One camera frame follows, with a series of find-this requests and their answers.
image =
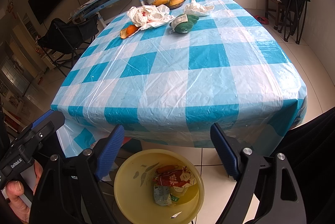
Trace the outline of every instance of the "colorful fabric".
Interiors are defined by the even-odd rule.
[[[187,34],[164,25],[122,40],[123,13],[92,42],[52,103],[66,117],[57,133],[67,157],[116,124],[136,139],[213,147],[215,122],[269,155],[302,120],[306,86],[267,30],[233,0],[196,1],[215,9]]]

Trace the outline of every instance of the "blue gripper pad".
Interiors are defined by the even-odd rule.
[[[219,155],[221,162],[226,169],[228,175],[232,176],[234,180],[240,178],[240,172],[237,166],[237,158],[229,143],[222,135],[220,129],[213,124],[210,128],[210,139]]]
[[[108,175],[122,146],[124,136],[125,129],[123,126],[116,125],[109,137],[100,139],[95,145],[93,151],[98,152],[98,159],[97,170],[94,175],[97,180],[102,180],[104,176]]]
[[[31,129],[33,130],[39,123],[41,123],[44,119],[46,119],[50,114],[52,114],[54,111],[53,110],[48,110],[45,114],[43,114],[40,118],[36,119],[33,124]]]

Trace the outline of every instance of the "green label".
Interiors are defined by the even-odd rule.
[[[177,202],[179,200],[179,198],[171,195],[171,200]]]

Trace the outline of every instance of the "finger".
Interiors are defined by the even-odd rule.
[[[35,186],[33,189],[33,193],[35,194],[37,185],[41,179],[42,173],[43,173],[43,167],[40,165],[40,163],[38,161],[34,162],[34,168],[35,168],[35,175],[36,175],[36,182],[35,182]]]
[[[24,194],[22,183],[18,181],[8,182],[6,185],[6,194],[10,200],[10,207],[14,213],[22,219],[22,217],[29,212],[29,207],[20,198],[20,195]]]

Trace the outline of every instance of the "yellow trash can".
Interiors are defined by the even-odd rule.
[[[166,165],[185,165],[197,180],[173,207],[160,206],[153,197],[155,171]],[[189,160],[169,150],[149,149],[132,155],[121,165],[114,195],[121,212],[133,224],[188,224],[200,211],[205,191],[199,172]]]

